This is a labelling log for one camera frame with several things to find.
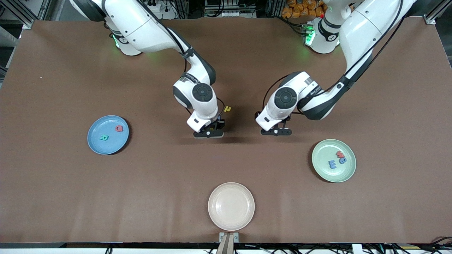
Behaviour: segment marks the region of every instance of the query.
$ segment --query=plate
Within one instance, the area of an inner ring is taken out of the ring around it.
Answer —
[[[312,164],[319,176],[333,183],[347,181],[356,170],[352,149],[336,139],[323,140],[314,147]]]
[[[223,183],[210,194],[208,208],[216,226],[226,231],[237,231],[253,218],[254,198],[240,183]]]
[[[109,155],[119,151],[129,139],[129,126],[119,116],[104,116],[88,131],[88,145],[95,153]]]

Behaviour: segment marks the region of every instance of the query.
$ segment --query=blue plate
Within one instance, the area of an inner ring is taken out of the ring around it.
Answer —
[[[119,116],[104,116],[93,123],[88,131],[88,145],[95,153],[113,154],[119,151],[129,138],[129,126]]]

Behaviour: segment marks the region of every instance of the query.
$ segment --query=pile of orange blocks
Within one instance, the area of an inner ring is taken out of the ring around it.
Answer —
[[[312,15],[315,17],[323,17],[328,6],[322,1],[316,0],[286,0],[287,6],[281,12],[283,18],[298,18],[300,16]]]

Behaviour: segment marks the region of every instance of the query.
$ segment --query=plate rim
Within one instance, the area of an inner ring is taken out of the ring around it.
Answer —
[[[353,168],[353,172],[351,173],[351,175],[350,175],[347,179],[345,179],[345,180],[343,180],[343,181],[333,181],[333,180],[328,180],[328,179],[326,179],[325,177],[323,177],[323,176],[319,173],[319,169],[317,169],[317,168],[315,167],[315,165],[314,165],[314,152],[315,152],[315,150],[317,149],[317,147],[319,147],[320,145],[323,145],[324,143],[326,143],[326,142],[328,142],[328,141],[337,141],[337,142],[339,142],[339,143],[342,143],[343,145],[345,145],[345,146],[352,152],[352,155],[353,155],[353,161],[354,161],[354,165],[355,165],[355,166],[354,166],[354,168]],[[314,167],[314,170],[317,172],[317,174],[318,174],[321,178],[323,178],[323,179],[325,179],[325,180],[327,180],[328,182],[331,182],[331,183],[343,183],[343,182],[349,180],[349,179],[355,174],[355,171],[356,171],[356,155],[355,155],[355,153],[353,152],[352,148],[349,147],[345,142],[343,142],[343,141],[341,141],[341,140],[338,140],[338,139],[334,139],[334,138],[324,139],[324,140],[320,141],[319,143],[317,143],[317,145],[316,145],[316,146],[314,147],[314,149],[312,150],[312,154],[311,154],[311,162],[312,162],[312,166]]]
[[[120,148],[118,148],[116,151],[111,152],[111,153],[99,153],[99,152],[95,151],[95,150],[91,147],[91,145],[90,145],[90,143],[89,143],[89,134],[91,133],[91,130],[94,128],[94,125],[95,125],[97,122],[100,122],[103,118],[108,118],[108,117],[119,118],[119,119],[121,119],[121,120],[124,121],[125,125],[127,126],[127,138],[126,138],[124,144],[123,144]],[[127,121],[126,121],[124,118],[122,118],[122,117],[120,117],[120,116],[117,116],[117,115],[106,115],[106,116],[103,116],[103,117],[97,119],[96,121],[94,121],[94,123],[91,125],[91,127],[89,127],[89,129],[88,129],[88,134],[86,135],[86,142],[88,143],[89,148],[90,148],[93,152],[95,152],[96,154],[99,154],[99,155],[110,155],[110,154],[114,154],[114,153],[116,153],[117,151],[121,150],[121,149],[124,147],[124,145],[127,143],[127,141],[129,140],[129,136],[130,136],[129,125],[128,125]]]
[[[251,204],[250,204],[250,205],[251,205],[251,208],[252,208],[251,216],[250,216],[250,219],[247,221],[247,223],[245,223],[245,225],[242,226],[242,227],[237,227],[237,228],[234,228],[234,229],[226,229],[226,228],[221,227],[220,225],[218,225],[218,224],[214,221],[214,219],[212,218],[212,213],[213,213],[213,211],[210,209],[210,204],[211,204],[211,202],[213,202],[213,201],[212,201],[212,195],[213,195],[219,188],[222,188],[223,186],[225,186],[225,185],[230,185],[230,184],[238,185],[239,187],[244,188],[244,189],[250,194],[250,197],[251,197],[251,201],[250,201]],[[223,229],[223,230],[226,230],[226,231],[237,231],[237,230],[240,230],[240,229],[246,227],[246,226],[251,222],[251,220],[253,219],[253,217],[254,217],[254,212],[255,212],[255,202],[254,202],[253,194],[251,193],[251,191],[250,191],[246,186],[244,186],[243,184],[240,184],[240,183],[236,183],[236,182],[227,182],[227,183],[222,183],[222,184],[218,185],[218,186],[212,191],[212,193],[210,193],[209,200],[208,200],[208,202],[207,202],[207,209],[208,209],[208,212],[209,212],[210,220],[211,220],[217,227],[219,227],[219,228],[221,228],[221,229]]]

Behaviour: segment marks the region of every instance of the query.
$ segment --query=brown table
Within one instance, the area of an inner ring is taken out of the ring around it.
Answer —
[[[232,110],[225,137],[195,140],[171,85],[172,50],[127,57],[100,23],[41,22],[23,33],[0,91],[0,241],[218,239],[207,200],[219,184],[256,202],[243,242],[430,242],[452,235],[452,70],[434,26],[408,18],[379,59],[322,121],[294,115],[290,137],[254,122],[266,89],[307,71],[324,88],[344,72],[276,19],[169,21],[217,71]],[[91,124],[116,114],[129,145],[101,156]],[[319,179],[313,146],[346,142],[358,167]]]

